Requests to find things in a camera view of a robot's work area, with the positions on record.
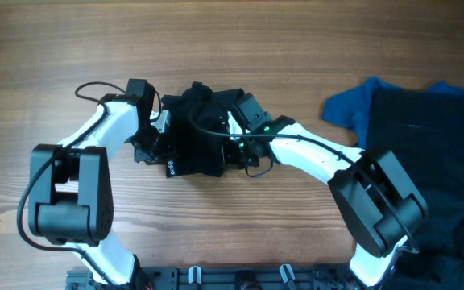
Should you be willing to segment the black t-shirt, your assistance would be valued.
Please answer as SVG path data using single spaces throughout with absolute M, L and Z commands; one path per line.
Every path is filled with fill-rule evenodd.
M 197 130 L 193 121 L 208 131 L 226 133 L 228 112 L 235 101 L 244 96 L 243 89 L 213 91 L 200 82 L 193 82 L 180 96 L 161 98 L 171 115 L 168 136 L 174 155 L 169 157 L 166 177 L 204 174 L 219 177 L 225 171 L 225 150 L 222 138 Z

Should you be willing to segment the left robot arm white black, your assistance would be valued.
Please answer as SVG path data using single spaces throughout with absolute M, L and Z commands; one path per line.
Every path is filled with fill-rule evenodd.
M 57 144 L 31 153 L 30 181 L 18 205 L 21 239 L 42 251 L 74 253 L 98 289 L 152 289 L 154 284 L 112 230 L 114 199 L 109 162 L 130 143 L 137 163 L 165 161 L 161 148 L 169 113 L 146 93 L 107 94 L 96 114 Z

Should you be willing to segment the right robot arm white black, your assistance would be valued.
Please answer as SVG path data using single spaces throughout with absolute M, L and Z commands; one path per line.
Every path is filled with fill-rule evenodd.
M 361 285 L 381 285 L 401 252 L 418 253 L 413 234 L 429 207 L 391 151 L 343 146 L 267 112 L 228 111 L 221 131 L 243 156 L 267 157 L 328 185 L 356 242 L 349 269 Z

